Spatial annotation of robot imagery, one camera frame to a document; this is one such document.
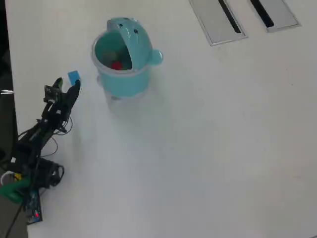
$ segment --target red object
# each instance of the red object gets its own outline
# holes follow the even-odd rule
[[[111,64],[111,68],[114,69],[114,70],[122,70],[123,69],[123,65],[120,61],[116,61],[116,62],[113,62]]]

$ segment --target bin ear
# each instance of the bin ear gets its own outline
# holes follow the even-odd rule
[[[150,59],[150,64],[152,65],[158,65],[160,63],[162,63],[163,61],[163,54],[161,51],[159,50],[153,50],[152,51],[152,56]]]

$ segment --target bin lid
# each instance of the bin lid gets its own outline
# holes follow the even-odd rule
[[[118,17],[108,20],[107,31],[118,31],[128,48],[132,69],[145,67],[153,57],[153,47],[146,30],[134,18]]]

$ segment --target white table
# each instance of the white table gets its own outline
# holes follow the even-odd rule
[[[249,38],[212,48],[187,0],[8,0],[19,131],[45,84],[82,78],[50,158],[66,173],[29,237],[316,235],[317,1],[287,2],[303,26],[267,34],[230,0]],[[143,97],[107,103],[90,50],[114,16],[139,19],[165,59]]]

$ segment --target teal container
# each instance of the teal container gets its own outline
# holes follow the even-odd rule
[[[95,39],[92,60],[104,89],[122,98],[133,97],[147,89],[150,66],[160,64],[163,55],[153,50],[139,21],[113,18],[107,22],[107,31]]]

